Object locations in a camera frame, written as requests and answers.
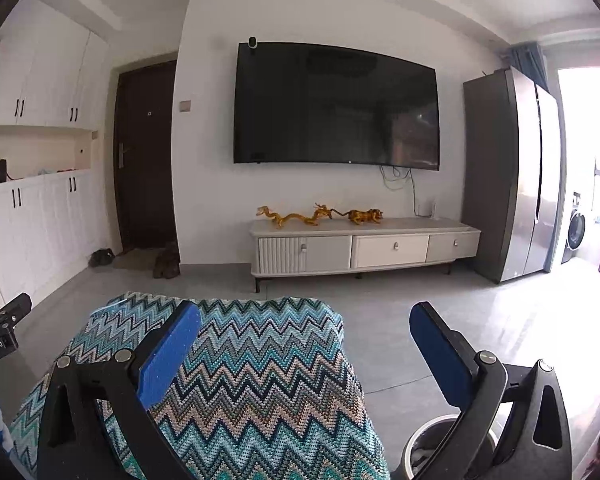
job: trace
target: blue curtain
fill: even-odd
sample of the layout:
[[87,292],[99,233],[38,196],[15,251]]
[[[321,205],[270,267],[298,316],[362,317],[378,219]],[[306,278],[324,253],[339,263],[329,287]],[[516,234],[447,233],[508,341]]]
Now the blue curtain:
[[507,61],[520,70],[529,79],[533,80],[539,87],[547,92],[549,87],[546,82],[546,69],[544,67],[544,56],[540,45],[535,41],[520,43],[507,50]]

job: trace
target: curved tv screen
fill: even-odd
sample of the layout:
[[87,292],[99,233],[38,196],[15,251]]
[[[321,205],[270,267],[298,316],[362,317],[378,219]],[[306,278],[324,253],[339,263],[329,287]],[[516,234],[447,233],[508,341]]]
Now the curved tv screen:
[[335,46],[238,46],[234,162],[438,170],[439,159],[432,68]]

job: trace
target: knitted throw blanket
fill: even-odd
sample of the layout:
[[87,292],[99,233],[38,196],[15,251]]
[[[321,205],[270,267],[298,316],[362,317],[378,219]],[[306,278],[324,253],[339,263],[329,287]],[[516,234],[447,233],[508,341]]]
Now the knitted throw blanket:
[[[319,300],[195,301],[198,338],[150,414],[199,479],[388,479],[382,444],[342,351],[342,318]],[[135,348],[179,298],[128,292],[94,312],[62,354],[78,363]],[[51,370],[11,425],[14,452],[35,475]],[[99,401],[113,449],[144,478]]]

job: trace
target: gray tile floor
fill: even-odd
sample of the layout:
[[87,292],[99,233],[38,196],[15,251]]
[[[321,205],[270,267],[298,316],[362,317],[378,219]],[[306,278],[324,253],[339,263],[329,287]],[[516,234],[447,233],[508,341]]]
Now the gray tile floor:
[[[458,264],[353,276],[280,278],[253,292],[245,265],[190,266],[174,280],[150,270],[87,269],[39,304],[17,327],[20,349],[0,361],[0,402],[6,418],[81,328],[110,298],[136,290],[182,298],[320,298],[342,314],[345,351],[365,390],[365,403],[390,468],[421,424],[453,413],[413,343],[411,306],[430,301],[475,349],[503,362],[557,370],[571,425],[574,466],[600,427],[600,275],[578,258],[551,274],[493,285]],[[506,407],[496,422],[506,420]]]

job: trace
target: stainless steel refrigerator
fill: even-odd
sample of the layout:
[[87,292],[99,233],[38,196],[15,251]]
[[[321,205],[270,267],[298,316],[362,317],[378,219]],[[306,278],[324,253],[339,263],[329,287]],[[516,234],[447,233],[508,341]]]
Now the stainless steel refrigerator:
[[482,231],[474,268],[496,283],[544,269],[560,185],[556,101],[514,68],[464,83],[462,222]]

